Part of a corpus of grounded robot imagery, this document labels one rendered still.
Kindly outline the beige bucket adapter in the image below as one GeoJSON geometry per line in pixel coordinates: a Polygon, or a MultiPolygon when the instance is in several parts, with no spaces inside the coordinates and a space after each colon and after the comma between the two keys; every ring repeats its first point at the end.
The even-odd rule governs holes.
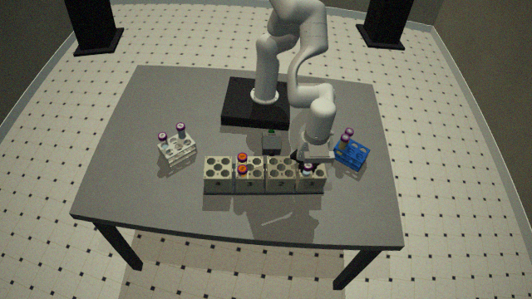
{"type": "Polygon", "coordinates": [[[264,188],[264,159],[263,156],[248,156],[248,172],[245,177],[238,176],[238,156],[236,156],[236,192],[263,192],[264,188]]]}
{"type": "Polygon", "coordinates": [[[297,192],[312,192],[323,191],[324,184],[327,180],[326,170],[324,164],[319,164],[315,172],[308,177],[304,177],[298,169],[298,162],[295,164],[296,171],[296,190],[297,192]]]}
{"type": "Polygon", "coordinates": [[[267,156],[265,177],[266,192],[293,192],[296,181],[294,160],[290,156],[267,156]]]}
{"type": "Polygon", "coordinates": [[[232,173],[232,156],[205,156],[205,192],[232,192],[232,173]]]}

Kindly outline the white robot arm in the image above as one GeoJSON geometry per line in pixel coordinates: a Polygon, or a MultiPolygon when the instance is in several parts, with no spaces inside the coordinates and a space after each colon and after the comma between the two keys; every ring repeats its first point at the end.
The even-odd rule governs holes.
{"type": "Polygon", "coordinates": [[[303,152],[303,163],[333,163],[334,152],[329,151],[327,141],[334,135],[331,128],[337,112],[335,90],[328,83],[298,83],[297,80],[298,69],[304,61],[328,50],[326,7],[318,0],[269,1],[273,11],[267,24],[268,33],[256,41],[256,77],[250,96],[262,105],[278,100],[277,55],[294,48],[300,38],[300,50],[288,68],[287,91],[288,103],[293,108],[310,108],[304,131],[309,151],[303,152]]]}

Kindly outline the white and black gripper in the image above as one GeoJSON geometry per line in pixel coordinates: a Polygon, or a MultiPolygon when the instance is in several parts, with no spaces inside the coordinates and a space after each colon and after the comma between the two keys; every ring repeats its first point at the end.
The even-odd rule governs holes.
{"type": "MultiPolygon", "coordinates": [[[[329,149],[330,139],[328,139],[327,143],[328,143],[328,149],[329,149]]],[[[301,173],[303,172],[303,169],[304,169],[304,164],[303,164],[303,152],[304,151],[309,151],[309,150],[308,150],[308,142],[304,138],[304,131],[303,131],[298,138],[295,151],[290,155],[290,159],[296,160],[296,162],[298,162],[298,169],[300,169],[301,173]]],[[[313,173],[315,172],[315,169],[317,169],[316,165],[319,165],[319,164],[313,164],[313,169],[312,169],[313,173]]]]}

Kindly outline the blue tube rack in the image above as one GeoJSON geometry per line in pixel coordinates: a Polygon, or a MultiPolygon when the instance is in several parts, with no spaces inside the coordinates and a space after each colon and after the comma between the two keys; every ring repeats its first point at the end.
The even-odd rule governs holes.
{"type": "Polygon", "coordinates": [[[335,160],[341,162],[342,164],[345,164],[347,167],[349,167],[349,168],[351,168],[351,169],[353,169],[353,170],[358,172],[359,169],[361,168],[360,165],[363,165],[364,160],[367,158],[368,153],[369,153],[370,150],[367,147],[365,147],[363,145],[360,145],[358,142],[356,142],[354,140],[350,140],[349,141],[349,144],[347,144],[346,149],[340,150],[338,148],[339,141],[338,141],[338,143],[336,144],[336,146],[333,149],[334,154],[336,155],[335,156],[335,160]],[[356,144],[358,147],[356,148],[352,144],[356,144]],[[365,152],[361,151],[360,148],[364,148],[367,152],[365,153],[365,152]],[[340,151],[342,153],[342,155],[337,154],[336,153],[337,150],[340,151]]]}

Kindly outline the cream tube rack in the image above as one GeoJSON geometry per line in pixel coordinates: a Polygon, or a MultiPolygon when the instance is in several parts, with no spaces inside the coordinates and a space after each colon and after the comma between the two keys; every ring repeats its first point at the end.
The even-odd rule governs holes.
{"type": "Polygon", "coordinates": [[[160,152],[160,156],[167,163],[169,168],[172,168],[178,163],[188,159],[192,155],[197,154],[196,143],[191,139],[187,132],[185,132],[185,134],[186,137],[184,139],[180,139],[178,134],[170,137],[167,140],[169,147],[166,149],[162,149],[160,143],[157,145],[158,150],[160,152]],[[170,143],[170,140],[172,139],[176,140],[170,143]],[[186,140],[188,142],[184,144],[186,140]],[[170,152],[166,153],[167,150],[170,150],[170,152]]]}

